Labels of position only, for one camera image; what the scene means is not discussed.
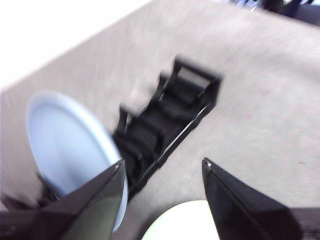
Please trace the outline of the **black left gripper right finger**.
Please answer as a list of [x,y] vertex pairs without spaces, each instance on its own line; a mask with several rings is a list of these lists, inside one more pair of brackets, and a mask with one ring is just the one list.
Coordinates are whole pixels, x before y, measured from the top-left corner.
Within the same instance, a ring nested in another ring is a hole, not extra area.
[[205,157],[205,197],[221,240],[318,240],[320,209],[290,208]]

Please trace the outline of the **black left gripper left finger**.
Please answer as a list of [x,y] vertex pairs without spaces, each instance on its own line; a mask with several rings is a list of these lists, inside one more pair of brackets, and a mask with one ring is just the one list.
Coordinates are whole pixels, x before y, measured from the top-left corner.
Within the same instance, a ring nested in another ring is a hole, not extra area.
[[77,190],[30,206],[5,196],[0,213],[2,240],[108,240],[116,225],[125,185],[119,160]]

